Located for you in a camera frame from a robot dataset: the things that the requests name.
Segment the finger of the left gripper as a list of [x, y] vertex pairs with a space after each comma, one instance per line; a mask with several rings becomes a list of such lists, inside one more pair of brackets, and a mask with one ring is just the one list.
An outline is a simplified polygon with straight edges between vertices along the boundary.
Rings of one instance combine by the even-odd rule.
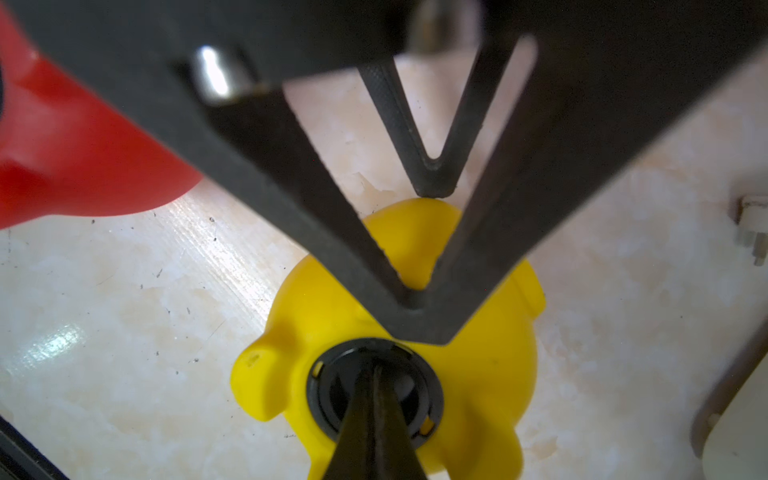
[[474, 59], [440, 155], [428, 155], [392, 58], [358, 68], [411, 186], [422, 198], [446, 198], [458, 184], [516, 42], [483, 44]]
[[[763, 1], [5, 1], [40, 55], [312, 253], [395, 338], [449, 343], [520, 259], [767, 37]], [[440, 155], [479, 48], [536, 60], [423, 291], [320, 161], [287, 80], [392, 58]]]

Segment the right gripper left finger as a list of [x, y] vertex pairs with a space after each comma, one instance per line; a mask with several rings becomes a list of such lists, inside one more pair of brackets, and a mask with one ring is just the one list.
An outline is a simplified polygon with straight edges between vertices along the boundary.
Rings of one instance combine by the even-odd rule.
[[373, 478], [374, 364], [364, 357], [324, 479]]

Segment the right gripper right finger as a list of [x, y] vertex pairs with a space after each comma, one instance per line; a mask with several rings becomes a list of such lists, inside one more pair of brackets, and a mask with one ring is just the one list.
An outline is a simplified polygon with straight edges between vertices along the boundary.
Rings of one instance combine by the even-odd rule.
[[411, 444], [392, 371], [383, 363], [373, 367], [373, 478], [426, 479]]

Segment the yellow piggy bank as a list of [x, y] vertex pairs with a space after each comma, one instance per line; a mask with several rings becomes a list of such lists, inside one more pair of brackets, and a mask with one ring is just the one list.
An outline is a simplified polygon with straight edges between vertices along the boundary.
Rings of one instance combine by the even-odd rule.
[[442, 386], [440, 425], [415, 448], [425, 471], [453, 479], [515, 479], [523, 468], [515, 427], [533, 397], [534, 322], [545, 307], [532, 266], [521, 262], [449, 344], [400, 341], [309, 256], [280, 287], [264, 333], [235, 361], [230, 386], [251, 417], [286, 418], [310, 457], [310, 477], [319, 479], [335, 441], [315, 423], [307, 402], [315, 360], [349, 340], [391, 340], [426, 360]]

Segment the red piggy bank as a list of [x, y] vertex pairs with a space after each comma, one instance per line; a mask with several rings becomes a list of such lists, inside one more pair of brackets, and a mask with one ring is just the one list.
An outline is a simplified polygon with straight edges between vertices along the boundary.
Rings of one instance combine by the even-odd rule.
[[40, 55], [1, 9], [1, 226], [138, 213], [201, 174]]

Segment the black plug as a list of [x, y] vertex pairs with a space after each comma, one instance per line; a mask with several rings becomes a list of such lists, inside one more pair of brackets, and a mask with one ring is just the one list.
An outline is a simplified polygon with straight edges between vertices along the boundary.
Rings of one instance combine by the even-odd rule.
[[358, 338], [327, 350], [314, 362], [306, 383], [311, 415], [335, 441], [341, 431], [365, 360], [383, 364], [394, 375], [394, 389], [414, 448], [432, 437], [444, 412], [444, 395], [432, 367], [414, 350], [383, 338]]

